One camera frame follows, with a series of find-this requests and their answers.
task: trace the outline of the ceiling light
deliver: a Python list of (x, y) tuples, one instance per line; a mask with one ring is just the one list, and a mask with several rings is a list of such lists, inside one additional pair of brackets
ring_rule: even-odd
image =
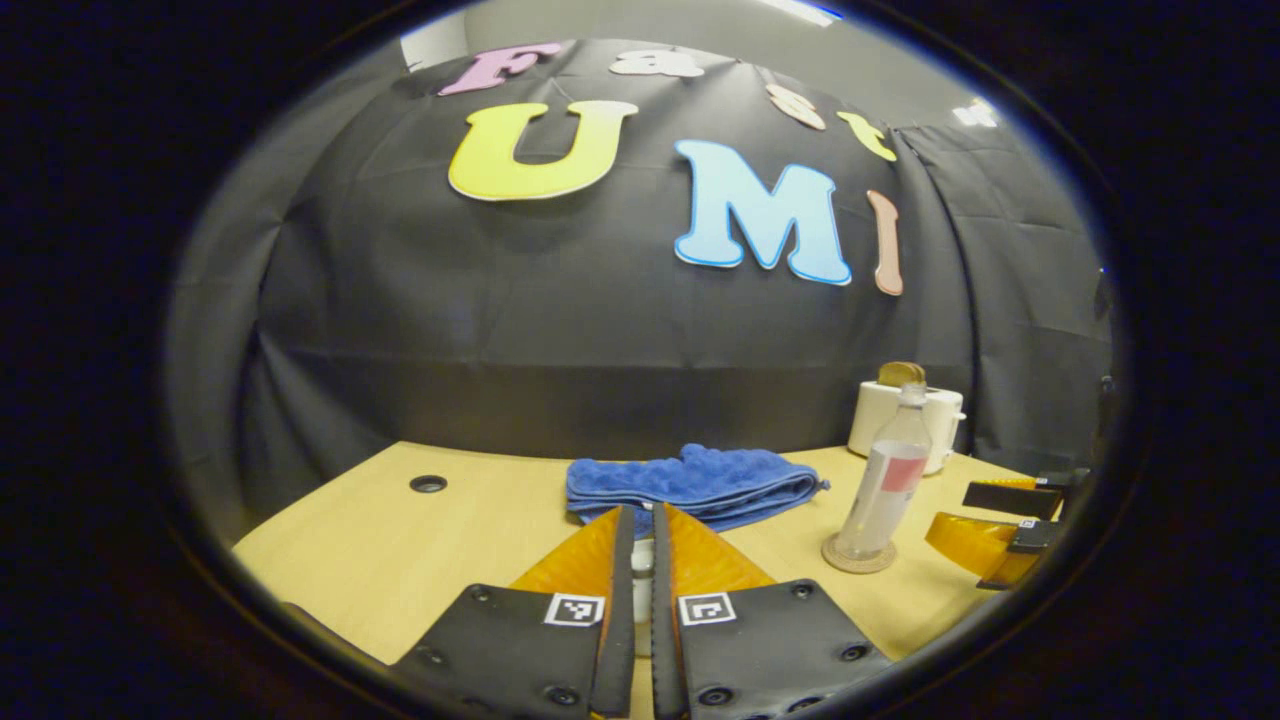
[(996, 109), (982, 97), (974, 97), (968, 108), (956, 108), (951, 111), (965, 126), (996, 127)]
[(759, 0), (759, 1), (772, 8), (777, 8), (783, 13), (790, 13), (803, 20), (809, 20), (810, 23), (818, 27), (827, 27), (831, 23), (836, 22), (836, 18), (838, 17), (835, 13), (814, 8), (813, 5), (809, 5), (808, 3), (800, 3), (799, 0)]

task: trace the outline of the black backdrop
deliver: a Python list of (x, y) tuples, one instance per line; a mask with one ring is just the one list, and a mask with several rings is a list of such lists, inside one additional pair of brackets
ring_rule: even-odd
[[(874, 108), (767, 68), (682, 47), (701, 77), (618, 76), (621, 53), (671, 46), (562, 45), (442, 97), (471, 58), (408, 73), (392, 41), (289, 108), (221, 184), (173, 282), (165, 377), (183, 465), (232, 539), (398, 439), (628, 460), (841, 445), (858, 383), (895, 359), (966, 396), (960, 451), (1033, 474), (1088, 464), (1111, 356), (1101, 263), (1007, 131), (881, 126), (887, 163), (836, 115)], [(774, 109), (768, 83), (828, 129)], [(520, 202), (449, 187), (471, 113), (548, 104), (516, 152), (536, 163), (571, 146), (576, 100), (640, 108), (603, 179)], [(791, 164), (831, 177), (850, 284), (681, 261), (685, 138), (733, 147), (769, 188)], [(897, 297), (874, 283), (868, 190), (899, 210)]]

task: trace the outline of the bottle cap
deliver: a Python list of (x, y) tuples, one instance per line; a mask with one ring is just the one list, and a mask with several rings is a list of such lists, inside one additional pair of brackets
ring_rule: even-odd
[(902, 383), (902, 395), (899, 396), (897, 404), (908, 407), (923, 407), (924, 391), (923, 383)]

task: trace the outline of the foam letter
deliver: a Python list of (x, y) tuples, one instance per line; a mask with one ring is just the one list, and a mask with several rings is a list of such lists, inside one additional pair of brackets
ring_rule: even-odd
[(609, 65), (611, 73), (620, 76), (699, 77), (703, 69), (694, 59), (673, 50), (632, 50), (618, 55), (618, 61)]
[(545, 111), (541, 102), (520, 102), (471, 113), (471, 129), (449, 164), (449, 184), (476, 200), (534, 200), (582, 190), (613, 167), (622, 118), (640, 109), (612, 100), (573, 102), (568, 111), (581, 119), (568, 154), (540, 165), (517, 163), (516, 143), (525, 126)]
[(902, 272), (897, 265), (897, 208), (874, 190), (867, 191), (867, 200), (876, 211), (876, 241), (879, 245), (876, 287), (884, 295), (902, 295)]
[(507, 70), (509, 76), (520, 74), (534, 67), (534, 63), (538, 61), (538, 55), (554, 55), (559, 50), (559, 42), (547, 42), (544, 45), (521, 45), (520, 47), (503, 47), (502, 50), (476, 53), (475, 64), (467, 68), (467, 72), (462, 73), (462, 77), (454, 81), (453, 85), (442, 90), (439, 95), (454, 95), (472, 90), (498, 87), (507, 82), (507, 78), (499, 76), (502, 70)]
[(854, 131), (854, 135), (858, 136), (858, 140), (861, 141), (861, 143), (865, 145), (868, 150), (879, 155), (881, 158), (884, 158), (890, 163), (897, 160), (897, 155), (895, 155), (893, 151), (890, 150), (888, 147), (884, 147), (884, 145), (881, 142), (882, 140), (884, 140), (884, 133), (873, 128), (872, 124), (867, 122), (867, 118), (861, 115), (855, 115), (854, 113), (836, 113), (836, 114), (840, 115), (841, 119), (849, 123), (849, 127)]
[(810, 102), (804, 95), (792, 92), (781, 85), (765, 85), (764, 90), (769, 92), (769, 100), (773, 101), (773, 105), (776, 105), (778, 110), (782, 110), (787, 115), (791, 115), (813, 129), (827, 129), (827, 123), (818, 117), (818, 113), (814, 111), (813, 102)]
[(676, 256), (694, 265), (732, 268), (742, 261), (742, 246), (730, 231), (730, 211), (737, 217), (755, 261), (772, 269), (796, 228), (796, 247), (787, 256), (791, 272), (804, 279), (849, 284), (852, 272), (840, 256), (831, 192), (836, 183), (804, 165), (787, 165), (773, 192), (732, 147), (703, 140), (681, 140), (676, 152), (694, 170), (692, 227), (676, 241)]

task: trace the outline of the bottle label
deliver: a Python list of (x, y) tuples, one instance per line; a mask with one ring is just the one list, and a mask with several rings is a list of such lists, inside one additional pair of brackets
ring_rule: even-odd
[(888, 457), (887, 460), (888, 466), (884, 468), (884, 482), (881, 488), (888, 492), (910, 492), (920, 482), (928, 457)]

